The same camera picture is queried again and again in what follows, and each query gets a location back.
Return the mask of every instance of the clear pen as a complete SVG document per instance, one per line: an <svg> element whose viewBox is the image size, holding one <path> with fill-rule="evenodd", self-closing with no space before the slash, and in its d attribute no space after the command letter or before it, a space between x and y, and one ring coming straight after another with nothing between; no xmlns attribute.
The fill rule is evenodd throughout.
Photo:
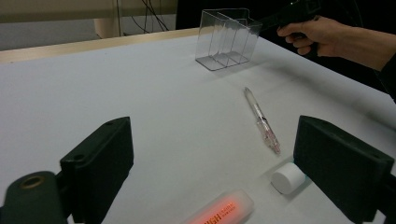
<svg viewBox="0 0 396 224"><path fill-rule="evenodd" d="M245 87L245 96L247 97L247 101L250 104L251 109L253 110L254 115L257 118L257 126L259 127L260 132L262 133L262 138L264 139L265 145L270 147L276 154L280 153L279 143L275 137L274 132L272 131L268 120L265 118L262 110L259 107L256 99L253 96L253 93L248 87Z"/></svg>

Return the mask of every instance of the floor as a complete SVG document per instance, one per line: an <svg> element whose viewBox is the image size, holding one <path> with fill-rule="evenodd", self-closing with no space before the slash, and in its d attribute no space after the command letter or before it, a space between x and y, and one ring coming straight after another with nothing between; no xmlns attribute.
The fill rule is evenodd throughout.
<svg viewBox="0 0 396 224"><path fill-rule="evenodd" d="M159 15L158 20L152 16L125 17L122 22L125 35L156 33L175 30L176 15ZM0 50L94 39L100 37L95 32L93 20L0 23Z"/></svg>

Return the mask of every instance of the white cylinder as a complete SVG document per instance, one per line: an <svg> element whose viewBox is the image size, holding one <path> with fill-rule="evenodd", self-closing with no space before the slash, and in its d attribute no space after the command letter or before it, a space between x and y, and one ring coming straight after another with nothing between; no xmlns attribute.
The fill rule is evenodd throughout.
<svg viewBox="0 0 396 224"><path fill-rule="evenodd" d="M271 183L282 194L290 194L305 182L305 174L292 162L277 169L271 177Z"/></svg>

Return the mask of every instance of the hand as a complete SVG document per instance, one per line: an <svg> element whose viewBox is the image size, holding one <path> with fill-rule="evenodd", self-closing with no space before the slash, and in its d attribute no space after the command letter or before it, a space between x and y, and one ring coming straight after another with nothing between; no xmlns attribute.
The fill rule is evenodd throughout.
<svg viewBox="0 0 396 224"><path fill-rule="evenodd" d="M337 43L348 27L338 21L316 16L312 21L291 23L279 28L277 34L285 36L286 42L293 44L301 55L309 53L310 46L317 42L318 56L336 57Z"/></svg>

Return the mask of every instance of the clear plastic container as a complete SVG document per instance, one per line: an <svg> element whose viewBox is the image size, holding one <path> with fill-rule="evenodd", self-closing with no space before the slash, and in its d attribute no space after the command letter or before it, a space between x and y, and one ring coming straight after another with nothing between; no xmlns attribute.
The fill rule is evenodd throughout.
<svg viewBox="0 0 396 224"><path fill-rule="evenodd" d="M195 60L209 70L250 61L262 24L247 8L205 9L202 12Z"/></svg>

